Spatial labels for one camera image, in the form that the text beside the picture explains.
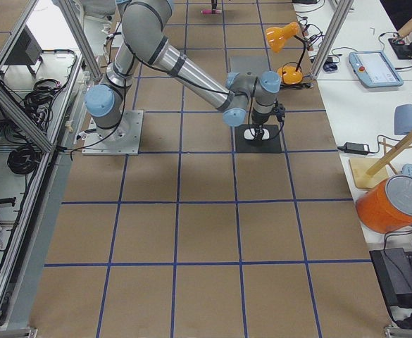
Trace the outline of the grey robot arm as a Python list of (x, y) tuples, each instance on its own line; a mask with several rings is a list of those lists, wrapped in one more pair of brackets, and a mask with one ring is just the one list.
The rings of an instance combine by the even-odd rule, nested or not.
[(265, 71), (228, 73), (225, 85), (217, 82), (184, 53), (177, 50), (163, 33), (173, 14), (172, 1), (117, 1), (123, 42), (102, 81), (85, 94), (85, 106), (98, 130), (116, 130), (122, 121), (123, 105), (138, 64), (160, 71), (181, 82), (223, 114), (230, 127), (244, 123), (251, 115), (250, 130), (255, 138), (263, 132), (270, 116), (284, 122), (285, 109), (277, 101), (280, 76)]

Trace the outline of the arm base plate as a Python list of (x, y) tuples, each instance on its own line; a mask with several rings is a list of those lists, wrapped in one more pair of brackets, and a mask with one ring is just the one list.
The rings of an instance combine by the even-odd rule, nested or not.
[(139, 153), (144, 119), (143, 110), (125, 110), (117, 130), (97, 129), (93, 118), (89, 127), (94, 131), (85, 137), (82, 154), (85, 156), (136, 156)]

